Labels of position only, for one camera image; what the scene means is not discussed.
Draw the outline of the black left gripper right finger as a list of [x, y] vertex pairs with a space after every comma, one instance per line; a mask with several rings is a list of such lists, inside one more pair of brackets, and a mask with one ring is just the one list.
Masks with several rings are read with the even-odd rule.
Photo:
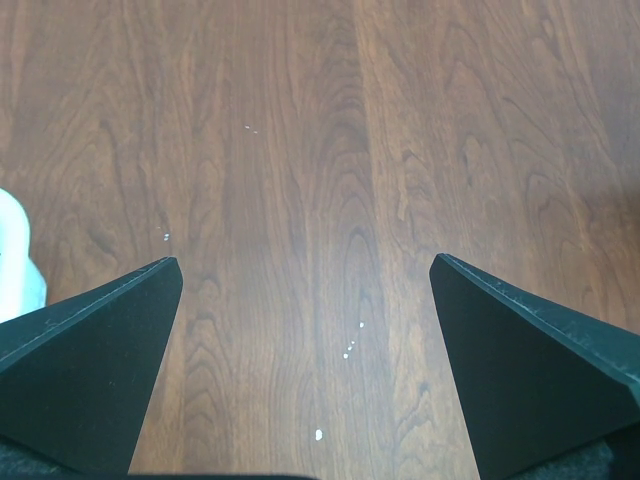
[[429, 275], [482, 478], [638, 477], [636, 333], [449, 254]]

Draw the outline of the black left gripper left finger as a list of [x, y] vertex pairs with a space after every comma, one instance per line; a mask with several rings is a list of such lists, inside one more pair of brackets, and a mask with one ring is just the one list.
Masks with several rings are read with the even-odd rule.
[[2, 474], [128, 473], [182, 287], [165, 257], [2, 323]]

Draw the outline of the white plastic laundry basket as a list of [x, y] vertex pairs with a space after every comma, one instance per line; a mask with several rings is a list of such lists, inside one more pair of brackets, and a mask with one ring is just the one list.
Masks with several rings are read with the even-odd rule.
[[0, 308], [1, 322], [28, 314], [46, 304], [47, 284], [30, 258], [30, 224], [26, 211], [1, 190]]

